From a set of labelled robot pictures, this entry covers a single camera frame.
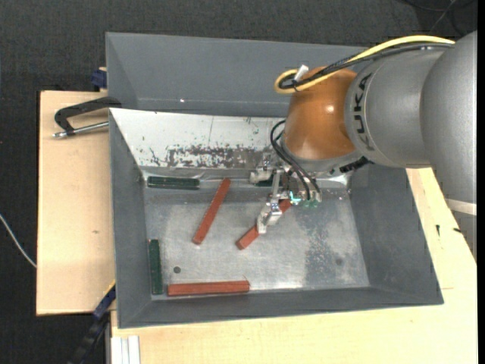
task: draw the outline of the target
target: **yellow cable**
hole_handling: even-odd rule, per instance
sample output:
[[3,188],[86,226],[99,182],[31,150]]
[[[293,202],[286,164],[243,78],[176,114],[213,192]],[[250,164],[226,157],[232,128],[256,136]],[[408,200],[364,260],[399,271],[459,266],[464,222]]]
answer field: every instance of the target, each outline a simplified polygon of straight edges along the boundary
[[[439,38],[437,36],[428,36],[428,35],[404,36],[402,38],[392,39],[392,40],[389,40],[387,42],[376,45],[374,47],[371,47],[370,49],[367,49],[364,52],[361,52],[360,54],[356,55],[354,58],[349,59],[349,62],[368,57],[369,55],[377,54],[378,52],[381,52],[384,49],[388,49],[389,47],[401,45],[403,43],[413,43],[413,42],[447,43],[449,45],[455,44],[455,42],[452,41],[452,40]],[[279,84],[280,84],[281,80],[287,78],[291,74],[295,74],[297,71],[298,71],[297,69],[292,69],[292,70],[288,70],[288,71],[285,71],[284,73],[282,73],[276,79],[276,81],[274,81],[274,90],[276,90],[277,93],[282,93],[282,94],[296,92],[295,88],[281,89]],[[309,87],[312,87],[312,86],[316,85],[317,83],[320,83],[323,80],[326,80],[328,77],[333,76],[337,72],[338,71],[334,71],[333,73],[327,74],[327,75],[319,77],[319,78],[317,78],[313,81],[305,83],[301,86],[298,86],[298,91],[301,92],[302,90],[306,90]]]

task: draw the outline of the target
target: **wooden board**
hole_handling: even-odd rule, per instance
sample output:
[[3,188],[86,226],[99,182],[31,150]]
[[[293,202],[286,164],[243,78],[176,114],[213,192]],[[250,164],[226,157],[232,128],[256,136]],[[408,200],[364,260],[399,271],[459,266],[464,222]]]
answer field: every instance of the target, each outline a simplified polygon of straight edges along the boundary
[[[40,95],[38,315],[91,312],[114,279],[108,130],[57,140],[63,107],[106,93]],[[72,119],[75,127],[107,120],[107,111]]]
[[[55,110],[103,93],[43,92],[37,313],[90,312],[114,278],[108,134],[54,140]],[[106,116],[77,119],[76,126]],[[409,171],[441,306],[118,329],[140,336],[142,363],[477,362],[477,265],[429,170]]]

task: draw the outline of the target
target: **white wire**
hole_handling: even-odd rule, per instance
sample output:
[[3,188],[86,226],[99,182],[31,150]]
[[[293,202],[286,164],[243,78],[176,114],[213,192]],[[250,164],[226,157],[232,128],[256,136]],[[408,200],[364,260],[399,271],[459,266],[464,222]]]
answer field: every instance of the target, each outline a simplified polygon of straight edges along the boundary
[[14,232],[12,231],[12,229],[10,229],[10,227],[8,226],[8,223],[6,222],[6,220],[3,218],[2,214],[0,213],[0,221],[3,223],[3,225],[5,226],[5,228],[7,229],[7,232],[8,234],[10,234],[12,240],[15,242],[15,245],[17,246],[17,248],[19,249],[19,251],[22,252],[22,255],[25,259],[27,259],[27,261],[34,266],[34,268],[37,268],[37,264],[27,255],[27,252],[25,252],[25,250],[23,249],[23,247],[20,245],[20,243],[18,242],[17,238],[15,237],[14,235]]

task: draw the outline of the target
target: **black carpet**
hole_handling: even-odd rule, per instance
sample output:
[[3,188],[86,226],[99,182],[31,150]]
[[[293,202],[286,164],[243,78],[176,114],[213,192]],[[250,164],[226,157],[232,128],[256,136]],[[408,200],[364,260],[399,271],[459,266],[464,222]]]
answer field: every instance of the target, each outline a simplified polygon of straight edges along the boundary
[[[36,93],[93,90],[106,31],[371,46],[477,28],[477,1],[454,11],[455,25],[449,15],[435,24],[441,14],[395,0],[0,0],[0,212],[35,259]],[[0,363],[66,362],[91,322],[36,318],[35,275],[0,227]],[[92,362],[102,360],[97,349]]]

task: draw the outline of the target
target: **green bar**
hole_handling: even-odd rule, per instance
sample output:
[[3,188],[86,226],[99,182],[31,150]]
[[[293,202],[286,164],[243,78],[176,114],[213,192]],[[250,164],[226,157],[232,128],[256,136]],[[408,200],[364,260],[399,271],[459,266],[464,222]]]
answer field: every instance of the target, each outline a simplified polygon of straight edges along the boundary
[[164,287],[161,282],[160,242],[158,240],[149,240],[149,264],[152,294],[160,295],[164,292]]
[[159,189],[198,190],[200,181],[194,178],[149,177],[147,186]]

